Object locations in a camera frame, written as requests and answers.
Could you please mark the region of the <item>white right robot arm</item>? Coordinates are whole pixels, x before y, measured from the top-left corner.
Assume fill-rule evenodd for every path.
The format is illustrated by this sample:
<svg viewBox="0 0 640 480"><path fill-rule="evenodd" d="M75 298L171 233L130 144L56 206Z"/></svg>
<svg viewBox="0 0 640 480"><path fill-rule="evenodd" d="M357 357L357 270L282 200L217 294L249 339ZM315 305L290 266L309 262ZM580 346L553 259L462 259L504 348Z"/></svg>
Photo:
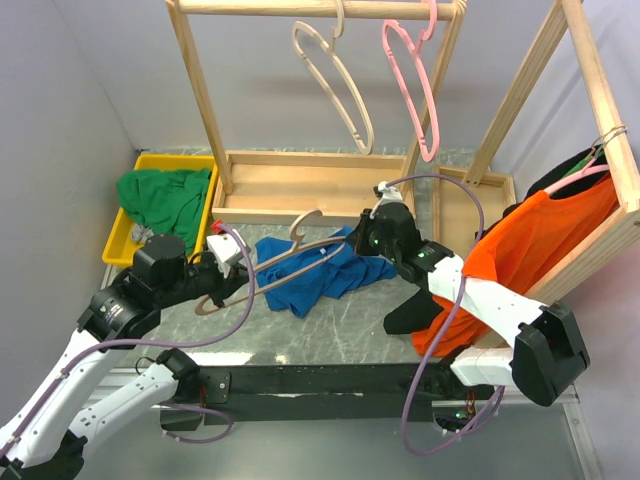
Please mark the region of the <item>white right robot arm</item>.
<svg viewBox="0 0 640 480"><path fill-rule="evenodd" d="M466 277L463 260L424 240L402 202L365 209L348 244L361 256L382 256L407 282L449 300L497 333L503 348L463 348L438 374L440 391L460 398L472 386L515 386L549 406L589 367L590 357L573 312L545 305L493 280Z"/></svg>

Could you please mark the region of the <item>blue tank top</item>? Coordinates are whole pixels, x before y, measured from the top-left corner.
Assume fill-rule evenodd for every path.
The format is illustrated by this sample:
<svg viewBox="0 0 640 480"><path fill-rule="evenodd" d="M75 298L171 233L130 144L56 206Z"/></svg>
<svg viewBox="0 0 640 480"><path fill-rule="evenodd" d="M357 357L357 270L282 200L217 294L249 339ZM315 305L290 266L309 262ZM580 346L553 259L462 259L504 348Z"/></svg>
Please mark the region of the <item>blue tank top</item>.
<svg viewBox="0 0 640 480"><path fill-rule="evenodd" d="M317 261L322 263L303 275L265 293L270 309L289 310L305 317L322 297L339 299L346 293L397 276L394 266L379 257L359 256L349 245L338 243L297 253L256 274L266 287Z"/></svg>

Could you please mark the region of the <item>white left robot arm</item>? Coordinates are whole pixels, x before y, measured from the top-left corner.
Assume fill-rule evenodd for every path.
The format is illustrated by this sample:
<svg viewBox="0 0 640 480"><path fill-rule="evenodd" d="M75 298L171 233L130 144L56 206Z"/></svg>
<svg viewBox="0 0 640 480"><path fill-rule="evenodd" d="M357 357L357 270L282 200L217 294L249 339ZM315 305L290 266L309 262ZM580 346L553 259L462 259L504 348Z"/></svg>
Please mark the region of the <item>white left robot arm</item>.
<svg viewBox="0 0 640 480"><path fill-rule="evenodd" d="M138 345L150 345L164 309L199 297L222 305L255 276L249 250L233 229L189 259L184 242L156 235L130 267L98 291L56 365L1 429L4 479L73 479L99 444L155 405L206 417L205 386L189 344L161 342L161 353L128 384L94 405L103 378Z"/></svg>

